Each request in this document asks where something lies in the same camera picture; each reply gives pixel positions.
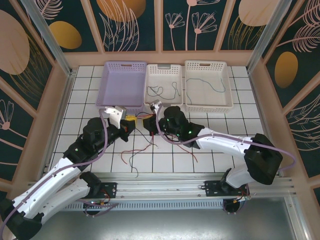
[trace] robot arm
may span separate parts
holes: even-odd
[[[106,112],[111,114],[108,119],[110,124],[106,129],[107,147],[118,138],[127,142],[128,136],[135,129],[135,121],[124,120],[125,111],[121,108],[107,109]],[[3,221],[14,208],[20,206],[6,224],[17,239],[31,239],[41,229],[42,224],[65,206],[84,198],[89,193],[94,196],[100,191],[101,181],[93,173],[81,174],[87,167],[86,165],[69,167],[57,174],[55,172],[66,166],[87,163],[96,159],[102,152],[104,144],[105,131],[101,119],[99,117],[90,119],[83,128],[83,134],[69,146],[63,157],[45,176],[14,200],[4,199],[0,202],[0,215]],[[79,174],[81,174],[80,177],[71,185],[60,190]],[[37,187],[39,188],[32,196],[23,202]]]
[[[156,115],[160,114],[160,105],[161,102],[155,102],[150,106]],[[257,133],[255,137],[240,137],[219,133],[189,122],[178,106],[168,107],[163,114],[158,123],[165,136],[176,136],[180,142],[187,142],[183,145],[189,148],[215,150],[243,159],[243,165],[226,170],[221,179],[220,188],[226,194],[253,181],[272,184],[283,157],[278,151],[254,145],[273,147],[265,135]],[[153,134],[159,133],[156,115],[143,120],[145,128]]]

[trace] plastic basket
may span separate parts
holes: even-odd
[[[177,64],[148,64],[144,104],[160,100],[164,107],[182,106],[182,68]]]
[[[131,114],[143,111],[146,67],[144,61],[107,61],[96,106],[122,106]]]
[[[187,60],[184,65],[188,112],[227,113],[233,108],[226,62]]]

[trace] wallpaper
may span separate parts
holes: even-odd
[[[153,0],[90,0],[106,52],[155,51]]]
[[[0,202],[5,199],[7,196],[7,193],[5,191],[0,191]]]
[[[266,46],[264,52],[262,53],[262,57],[263,57],[263,58],[264,58],[264,57],[266,56],[266,54],[268,53],[271,45],[274,43],[275,38],[276,38],[277,35],[279,34],[279,32],[280,32],[281,28],[283,27],[283,25],[285,24],[288,16],[290,15],[290,13],[291,13],[292,9],[294,8],[294,6],[296,5],[296,3],[297,3],[297,0],[292,0],[288,11],[286,11],[286,13],[284,14],[284,17],[282,18],[280,25],[278,26],[278,28],[277,28],[277,30],[275,31],[275,33],[273,34],[273,36],[272,36],[269,44]]]
[[[164,0],[163,50],[213,50],[227,0]]]
[[[0,77],[38,108],[52,65],[8,0],[0,5]]]
[[[306,0],[266,63],[281,105],[320,71],[320,1]]]
[[[98,51],[80,0],[34,2],[64,53]]]
[[[286,119],[309,178],[320,174],[320,85]]]
[[[279,0],[236,0],[221,50],[253,50]]]
[[[0,89],[0,180],[12,181],[33,120]]]

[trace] purple basket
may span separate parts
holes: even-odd
[[[107,61],[96,106],[122,106],[129,113],[143,111],[146,71],[144,61]]]

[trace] white basket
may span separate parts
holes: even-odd
[[[163,107],[182,106],[182,68],[177,64],[146,66],[144,104],[160,100]]]
[[[233,108],[226,62],[187,60],[184,66],[188,112],[227,113]]]

